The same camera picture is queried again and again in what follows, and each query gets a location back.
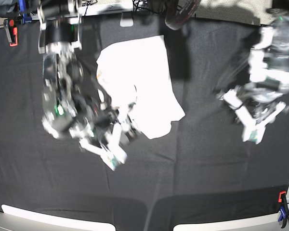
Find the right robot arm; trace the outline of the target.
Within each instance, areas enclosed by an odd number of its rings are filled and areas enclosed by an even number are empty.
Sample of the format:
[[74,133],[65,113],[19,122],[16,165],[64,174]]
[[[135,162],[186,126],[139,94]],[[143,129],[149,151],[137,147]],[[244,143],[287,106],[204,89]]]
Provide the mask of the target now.
[[124,163],[121,136],[132,133],[126,108],[114,107],[111,96],[90,73],[97,98],[81,93],[84,71],[90,67],[77,58],[82,48],[79,0],[41,0],[39,53],[43,56],[42,105],[44,129],[56,139],[77,139],[81,147],[105,160]]

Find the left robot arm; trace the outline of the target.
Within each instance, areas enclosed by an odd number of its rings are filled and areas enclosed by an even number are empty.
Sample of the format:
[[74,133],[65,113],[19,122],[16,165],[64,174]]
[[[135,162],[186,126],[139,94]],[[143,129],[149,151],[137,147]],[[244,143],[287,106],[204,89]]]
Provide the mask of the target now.
[[273,21],[258,31],[259,39],[221,74],[229,83],[219,87],[223,101],[245,130],[261,130],[288,109],[281,101],[289,93],[289,8],[272,7]]

